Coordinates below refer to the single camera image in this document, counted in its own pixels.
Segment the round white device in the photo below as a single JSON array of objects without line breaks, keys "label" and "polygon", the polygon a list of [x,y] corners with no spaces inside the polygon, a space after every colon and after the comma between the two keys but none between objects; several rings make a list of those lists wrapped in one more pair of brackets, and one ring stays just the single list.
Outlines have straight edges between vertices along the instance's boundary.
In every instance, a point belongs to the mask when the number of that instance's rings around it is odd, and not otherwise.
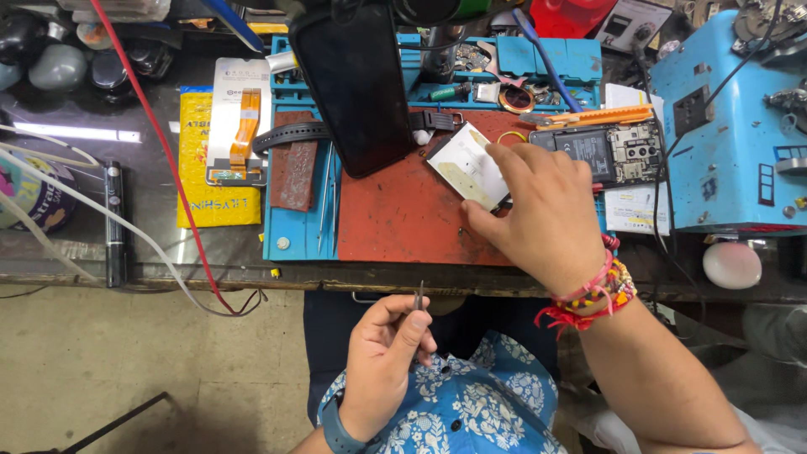
[{"label": "round white device", "polygon": [[762,262],[749,246],[723,242],[704,253],[706,276],[718,287],[730,290],[753,287],[762,277]]}]

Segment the dark desk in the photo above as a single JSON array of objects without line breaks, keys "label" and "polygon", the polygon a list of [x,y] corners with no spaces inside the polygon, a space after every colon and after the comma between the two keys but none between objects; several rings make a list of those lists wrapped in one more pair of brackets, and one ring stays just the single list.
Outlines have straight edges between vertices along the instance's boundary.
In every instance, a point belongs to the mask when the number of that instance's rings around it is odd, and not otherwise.
[{"label": "dark desk", "polygon": [[[204,46],[186,46],[166,80],[145,87],[157,118],[169,134],[176,153],[178,135],[169,133],[169,122],[179,119],[179,87],[210,85],[218,56],[211,56]],[[139,142],[100,141],[65,138],[67,142],[93,154],[99,161],[114,158],[128,169],[127,186],[132,222],[151,235],[174,258],[189,287],[208,289],[209,284],[189,230],[176,228],[177,192],[165,157],[145,114],[138,103],[125,107],[108,106],[89,90],[69,95],[47,94],[37,90],[0,93],[0,107],[11,121],[67,125],[81,128],[137,132]],[[36,139],[12,137],[28,148],[49,153],[64,153]],[[80,190],[102,203],[101,170],[74,171]],[[329,290],[395,292],[415,289],[425,280],[427,292],[445,294],[497,294],[509,296],[544,295],[534,279],[516,268],[428,265],[417,263],[270,263],[261,257],[258,234],[261,225],[202,229],[202,240],[214,276],[222,288],[313,289],[320,285]],[[52,238],[56,244],[88,272],[104,276],[103,216],[80,204],[69,223]],[[653,290],[653,277],[664,276],[659,287],[662,300],[695,301],[694,291],[683,276],[667,265],[656,250],[654,240],[646,235],[621,234],[619,257],[633,273],[640,291]],[[679,235],[679,251],[684,267],[701,283],[708,301],[769,303],[802,302],[807,285],[795,279],[800,270],[800,238],[780,240],[776,250],[765,250],[762,283],[744,291],[726,291],[711,285],[700,269],[705,245],[701,235]],[[775,242],[769,246],[776,247]],[[134,288],[177,288],[167,267],[157,254],[139,238],[135,240],[136,265],[132,270]],[[282,278],[270,276],[272,268],[282,270]],[[75,281],[56,260],[49,259],[42,246],[30,234],[0,231],[0,282],[13,284],[88,285]]]}]

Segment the smartwatch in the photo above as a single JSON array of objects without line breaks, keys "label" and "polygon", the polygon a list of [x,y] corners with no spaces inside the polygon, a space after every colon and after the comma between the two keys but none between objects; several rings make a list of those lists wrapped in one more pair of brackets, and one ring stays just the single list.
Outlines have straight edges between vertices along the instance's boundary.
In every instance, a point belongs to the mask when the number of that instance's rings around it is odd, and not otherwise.
[{"label": "smartwatch", "polygon": [[328,403],[322,409],[322,430],[325,434],[325,441],[331,448],[333,454],[371,454],[381,447],[381,438],[377,435],[367,443],[356,440],[345,427],[339,418],[339,407],[342,399],[345,398],[345,389],[336,391],[331,396]]}]

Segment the smartphone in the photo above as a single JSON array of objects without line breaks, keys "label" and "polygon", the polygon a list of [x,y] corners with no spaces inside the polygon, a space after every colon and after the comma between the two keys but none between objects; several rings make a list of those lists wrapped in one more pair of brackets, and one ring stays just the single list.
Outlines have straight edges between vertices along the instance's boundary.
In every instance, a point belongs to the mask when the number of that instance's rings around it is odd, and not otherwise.
[{"label": "smartphone", "polygon": [[391,8],[359,4],[344,24],[324,8],[296,18],[289,29],[308,88],[353,178],[414,149]]}]

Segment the black marker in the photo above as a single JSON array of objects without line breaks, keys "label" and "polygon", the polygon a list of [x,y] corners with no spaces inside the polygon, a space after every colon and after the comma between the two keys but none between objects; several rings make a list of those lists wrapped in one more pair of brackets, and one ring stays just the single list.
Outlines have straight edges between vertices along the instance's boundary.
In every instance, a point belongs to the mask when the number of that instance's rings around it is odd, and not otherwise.
[{"label": "black marker", "polygon": [[[107,161],[104,186],[107,192],[107,209],[123,217],[123,176],[120,162]],[[107,217],[107,288],[118,288],[126,283],[126,241],[123,226]]]}]

